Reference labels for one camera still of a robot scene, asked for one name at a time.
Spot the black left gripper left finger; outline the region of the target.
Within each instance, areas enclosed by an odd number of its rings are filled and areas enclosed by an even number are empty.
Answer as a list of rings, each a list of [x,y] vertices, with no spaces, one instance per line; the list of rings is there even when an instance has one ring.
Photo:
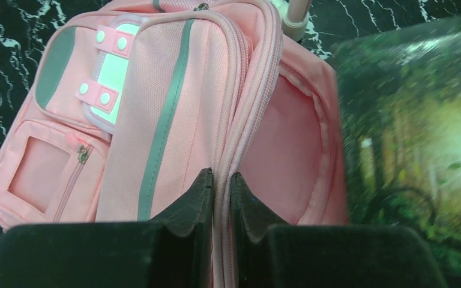
[[[35,224],[0,236],[0,287],[209,287],[213,174],[148,221]]]

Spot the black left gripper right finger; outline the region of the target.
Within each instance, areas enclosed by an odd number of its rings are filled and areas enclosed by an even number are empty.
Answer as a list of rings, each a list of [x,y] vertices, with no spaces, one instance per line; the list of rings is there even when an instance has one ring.
[[[238,287],[446,287],[428,246],[394,226],[295,226],[230,180]]]

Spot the pink student backpack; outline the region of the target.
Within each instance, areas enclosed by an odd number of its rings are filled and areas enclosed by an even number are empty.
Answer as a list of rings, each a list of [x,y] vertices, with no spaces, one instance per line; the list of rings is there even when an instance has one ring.
[[[231,177],[296,225],[348,221],[334,70],[270,1],[112,1],[47,45],[0,149],[0,226],[147,221],[213,174],[211,287],[236,287]]]

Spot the green cover book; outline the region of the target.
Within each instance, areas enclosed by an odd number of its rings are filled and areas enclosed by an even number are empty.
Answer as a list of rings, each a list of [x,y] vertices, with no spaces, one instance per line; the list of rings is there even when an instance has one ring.
[[[414,229],[461,287],[461,15],[333,54],[351,223]]]

